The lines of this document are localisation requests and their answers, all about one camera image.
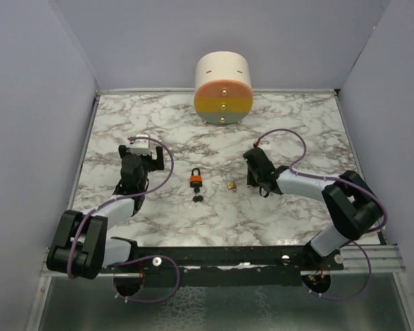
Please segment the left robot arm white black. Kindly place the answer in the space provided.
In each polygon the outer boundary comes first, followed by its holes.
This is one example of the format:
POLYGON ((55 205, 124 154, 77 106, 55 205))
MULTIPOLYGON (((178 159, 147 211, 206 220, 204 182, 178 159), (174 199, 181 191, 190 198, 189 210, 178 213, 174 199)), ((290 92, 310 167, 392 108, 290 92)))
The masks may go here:
POLYGON ((148 174, 164 170, 164 149, 148 144, 143 147, 119 146, 121 178, 112 196, 101 206, 85 211, 66 210, 59 220, 46 259, 50 271, 75 279, 94 279, 104 267, 116 264, 131 272, 139 262, 132 247, 135 242, 119 237, 108 238, 108 228, 135 216, 140 211, 149 189, 148 174))

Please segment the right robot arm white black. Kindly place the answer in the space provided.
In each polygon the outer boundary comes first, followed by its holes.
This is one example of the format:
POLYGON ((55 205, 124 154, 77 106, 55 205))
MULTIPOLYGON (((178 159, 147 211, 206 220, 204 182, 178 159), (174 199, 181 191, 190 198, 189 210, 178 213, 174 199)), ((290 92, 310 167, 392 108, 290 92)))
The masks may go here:
POLYGON ((372 232, 378 221, 386 224, 384 206, 354 171, 325 177, 285 165, 276 168, 258 147, 244 153, 243 158, 248 166, 248 184, 258 187, 262 197, 288 194, 325 203, 332 223, 305 245, 303 253, 304 264, 312 270, 325 265, 335 250, 372 232))

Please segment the brass long-shackle padlock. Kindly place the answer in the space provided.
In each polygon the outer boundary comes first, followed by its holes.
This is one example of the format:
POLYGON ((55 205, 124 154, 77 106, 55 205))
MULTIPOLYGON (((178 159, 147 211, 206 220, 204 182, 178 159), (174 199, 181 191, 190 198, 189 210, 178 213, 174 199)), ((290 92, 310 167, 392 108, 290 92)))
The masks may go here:
POLYGON ((231 172, 227 171, 225 173, 225 177, 226 177, 227 188, 229 190, 235 190, 237 186, 236 186, 235 180, 234 180, 233 175, 231 174, 231 172))

